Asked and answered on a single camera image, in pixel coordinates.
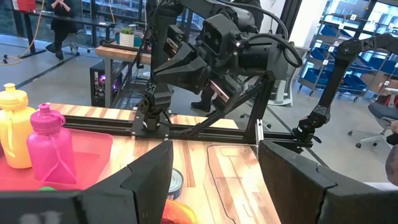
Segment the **wooden table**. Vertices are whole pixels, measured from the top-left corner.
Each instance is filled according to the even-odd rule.
[[[105,61],[105,107],[110,108],[112,103],[112,61],[121,60],[124,62],[133,62],[137,56],[137,52],[131,50],[121,50],[112,47],[99,46],[95,49],[95,53],[104,58]],[[150,55],[142,54],[141,63],[150,65]]]
[[[95,118],[129,119],[135,111],[90,106],[51,104],[61,114]],[[206,118],[175,115],[173,123],[194,125]],[[237,128],[230,119],[213,126]],[[98,181],[131,163],[162,142],[161,139],[114,136],[111,157]],[[173,167],[184,177],[181,196],[200,223],[280,223],[262,179],[259,163],[247,146],[173,140]]]

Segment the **desk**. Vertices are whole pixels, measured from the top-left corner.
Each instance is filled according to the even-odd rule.
[[[22,13],[24,15],[24,20],[25,20],[25,28],[26,28],[26,35],[27,35],[27,39],[29,41],[29,45],[30,43],[32,43],[33,40],[33,32],[32,32],[32,24],[30,22],[30,16],[40,16],[40,11],[35,11],[35,12],[26,12],[26,11],[20,11],[20,10],[16,10],[16,9],[9,9],[7,8],[6,10],[9,11],[14,11],[14,12],[19,12]],[[83,25],[91,25],[93,27],[102,27],[106,29],[105,32],[105,39],[109,40],[110,38],[110,28],[114,28],[115,24],[112,22],[100,22],[97,20],[92,20],[92,19],[88,19],[88,18],[82,18],[82,17],[63,17],[63,16],[56,16],[54,13],[51,12],[42,12],[42,17],[43,18],[49,18],[49,19],[58,19],[61,21],[68,21],[68,22],[74,22],[77,24],[83,24]],[[93,44],[96,43],[96,35],[93,34]],[[35,44],[33,43],[32,46],[30,46],[30,54],[24,55],[21,58],[26,58],[26,57],[30,57],[39,53],[45,52],[45,50],[40,50],[40,51],[36,51],[35,48]]]
[[[60,104],[51,104],[51,108],[75,116],[130,120],[135,117],[135,112],[129,110]],[[206,118],[175,115],[170,119],[173,123],[194,125]],[[221,119],[213,126],[237,128],[230,119]],[[161,139],[114,136],[111,158],[99,181],[161,142]],[[212,142],[173,140],[173,144],[173,167],[184,176],[182,194],[176,200],[192,208],[199,223],[232,223],[224,208],[236,223],[280,223],[258,161],[248,147],[224,146],[225,151],[222,151],[222,146],[213,146],[208,148],[207,154],[206,149]],[[208,162],[214,179],[206,171]]]
[[[104,58],[105,61],[105,107],[110,108],[112,104],[112,84],[114,80],[112,77],[112,60],[133,62],[137,56],[137,52],[99,46],[95,49],[95,53],[99,57]],[[141,63],[150,65],[150,55],[142,54]]]

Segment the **yellow bottle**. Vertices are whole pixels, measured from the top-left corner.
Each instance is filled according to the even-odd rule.
[[[26,140],[33,132],[30,116],[36,112],[28,107],[26,92],[16,90],[15,84],[4,85],[0,92],[0,141],[9,166],[16,169],[30,168]]]

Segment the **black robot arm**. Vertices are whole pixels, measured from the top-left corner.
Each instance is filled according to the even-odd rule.
[[[310,142],[315,129],[329,122],[331,103],[348,67],[359,53],[375,49],[386,49],[398,54],[398,38],[382,34],[363,40],[347,40],[338,46],[335,67],[317,106],[309,116],[299,121],[297,128],[293,129],[297,139]]]

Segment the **pink tray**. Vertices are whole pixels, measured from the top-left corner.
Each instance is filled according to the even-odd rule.
[[[97,183],[109,161],[113,137],[90,131],[69,129],[75,151],[77,184],[58,184],[34,179],[32,169],[13,169],[0,154],[0,190],[38,190],[43,186],[57,190],[87,189]]]

